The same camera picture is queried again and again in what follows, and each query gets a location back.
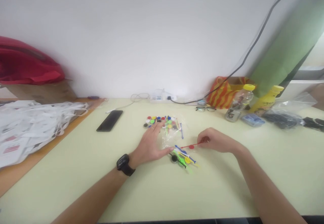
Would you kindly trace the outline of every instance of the red stick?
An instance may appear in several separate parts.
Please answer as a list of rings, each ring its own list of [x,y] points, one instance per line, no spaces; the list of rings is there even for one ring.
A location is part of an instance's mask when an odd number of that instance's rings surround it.
[[[201,143],[204,143],[204,142],[201,141],[201,142],[199,142],[199,143],[197,143],[197,144],[193,144],[193,145],[199,145],[199,144],[201,144]]]

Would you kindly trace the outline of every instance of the smartphone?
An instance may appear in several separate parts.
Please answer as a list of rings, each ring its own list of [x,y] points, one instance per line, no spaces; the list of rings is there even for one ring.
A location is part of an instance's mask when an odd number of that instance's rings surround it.
[[[116,124],[119,117],[122,115],[122,110],[111,111],[107,118],[98,127],[98,132],[110,132],[114,125]]]

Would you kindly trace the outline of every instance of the red and yellow striped bag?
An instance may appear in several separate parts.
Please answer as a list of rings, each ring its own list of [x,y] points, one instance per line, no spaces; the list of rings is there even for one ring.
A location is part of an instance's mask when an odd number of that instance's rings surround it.
[[[252,84],[254,82],[247,77],[230,77],[223,84],[226,77],[217,77],[210,89],[214,90],[220,84],[221,86],[213,93],[209,94],[207,101],[211,106],[218,109],[228,109],[234,99],[235,94],[243,89],[245,84]]]

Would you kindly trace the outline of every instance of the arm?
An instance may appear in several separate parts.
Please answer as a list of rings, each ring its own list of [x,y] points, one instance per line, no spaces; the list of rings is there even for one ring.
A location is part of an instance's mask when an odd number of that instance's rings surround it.
[[[131,168],[136,169],[143,163],[160,159],[173,151],[171,147],[159,150],[156,145],[156,139],[163,124],[164,122],[155,124],[155,128],[153,128],[154,126],[148,128],[144,133],[138,147],[129,154]],[[52,224],[97,223],[128,178],[122,171],[114,168],[63,211]]]
[[[234,154],[264,224],[306,224],[246,147],[213,128],[199,134],[201,141],[203,148]]]

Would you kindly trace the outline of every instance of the wooden desk edge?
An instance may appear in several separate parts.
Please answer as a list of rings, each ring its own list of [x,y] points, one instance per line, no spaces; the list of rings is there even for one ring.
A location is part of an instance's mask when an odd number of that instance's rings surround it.
[[[76,102],[91,102],[89,105],[91,109],[89,112],[81,117],[77,117],[69,126],[65,129],[64,134],[57,136],[54,140],[49,142],[47,145],[42,147],[40,150],[29,155],[23,162],[4,167],[0,170],[0,198],[17,183],[30,169],[32,169],[43,157],[47,155],[61,140],[63,140],[76,126],[78,126],[88,115],[90,115],[93,110],[98,107],[104,99],[89,100],[87,98],[77,99]]]

